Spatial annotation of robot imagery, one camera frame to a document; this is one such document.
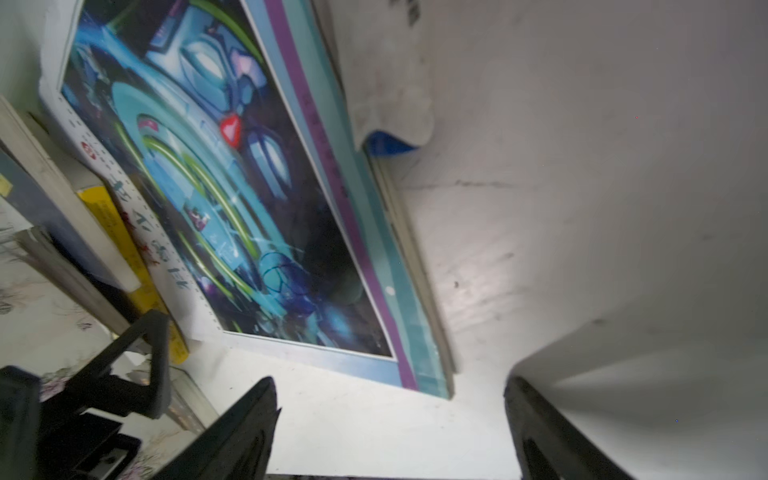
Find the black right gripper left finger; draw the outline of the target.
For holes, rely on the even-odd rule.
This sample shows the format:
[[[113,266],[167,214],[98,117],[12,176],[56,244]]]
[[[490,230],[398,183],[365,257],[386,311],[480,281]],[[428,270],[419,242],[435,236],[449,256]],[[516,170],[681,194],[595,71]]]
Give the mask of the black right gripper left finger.
[[[280,409],[264,377],[165,465],[156,479],[263,479]]]

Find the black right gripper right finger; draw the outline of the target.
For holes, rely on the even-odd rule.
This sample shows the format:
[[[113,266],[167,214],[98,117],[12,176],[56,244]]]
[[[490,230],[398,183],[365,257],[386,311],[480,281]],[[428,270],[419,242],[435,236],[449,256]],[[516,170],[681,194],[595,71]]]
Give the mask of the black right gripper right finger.
[[[505,411],[524,479],[628,479],[527,380],[511,375]]]

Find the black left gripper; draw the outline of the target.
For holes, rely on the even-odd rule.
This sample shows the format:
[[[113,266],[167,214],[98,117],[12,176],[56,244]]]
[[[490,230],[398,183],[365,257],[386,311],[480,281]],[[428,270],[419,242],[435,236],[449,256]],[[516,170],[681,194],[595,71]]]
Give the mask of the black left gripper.
[[[68,379],[40,399],[41,379],[1,369],[3,479],[116,479],[142,441],[122,423],[89,412],[160,418],[171,400],[170,317],[151,310]]]

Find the sci-fi cover magazine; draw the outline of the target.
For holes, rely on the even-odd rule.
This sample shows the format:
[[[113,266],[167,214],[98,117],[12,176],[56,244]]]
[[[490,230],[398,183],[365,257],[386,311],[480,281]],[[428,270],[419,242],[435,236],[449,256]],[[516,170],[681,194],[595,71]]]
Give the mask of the sci-fi cover magazine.
[[[55,1],[40,94],[183,333],[454,395],[396,195],[307,1]]]

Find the dark blue thick book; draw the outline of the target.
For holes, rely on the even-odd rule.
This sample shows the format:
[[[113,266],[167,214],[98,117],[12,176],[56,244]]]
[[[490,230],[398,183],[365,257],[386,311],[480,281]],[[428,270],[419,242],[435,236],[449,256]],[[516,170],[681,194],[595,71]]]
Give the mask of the dark blue thick book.
[[[132,292],[140,280],[22,117],[1,99],[1,196],[102,283]]]

